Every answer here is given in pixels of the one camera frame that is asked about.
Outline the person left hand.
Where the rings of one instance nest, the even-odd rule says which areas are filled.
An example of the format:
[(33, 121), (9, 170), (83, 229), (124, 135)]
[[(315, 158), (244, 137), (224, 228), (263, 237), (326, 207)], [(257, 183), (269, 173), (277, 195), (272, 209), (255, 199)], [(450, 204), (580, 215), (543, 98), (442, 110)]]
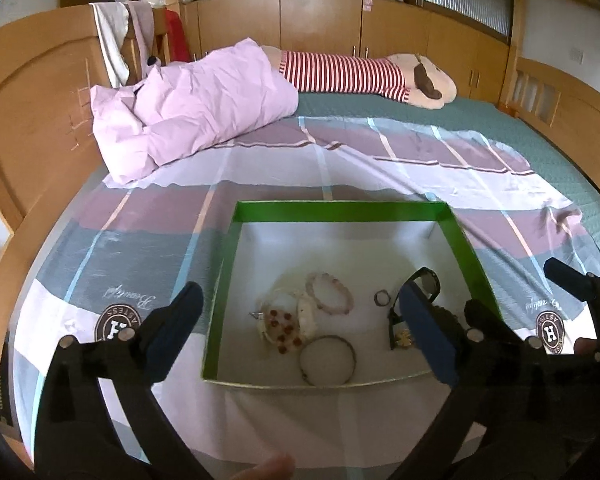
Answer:
[(280, 453), (263, 463), (234, 474), (232, 480), (290, 480), (294, 476), (296, 462), (288, 454)]

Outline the person right hand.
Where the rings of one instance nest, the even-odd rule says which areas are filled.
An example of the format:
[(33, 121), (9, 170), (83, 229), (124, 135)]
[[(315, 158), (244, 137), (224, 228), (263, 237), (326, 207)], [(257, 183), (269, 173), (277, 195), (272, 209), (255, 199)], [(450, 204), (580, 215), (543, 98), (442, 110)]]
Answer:
[(578, 338), (573, 344), (573, 352), (577, 356), (587, 356), (597, 351), (598, 341), (590, 338)]

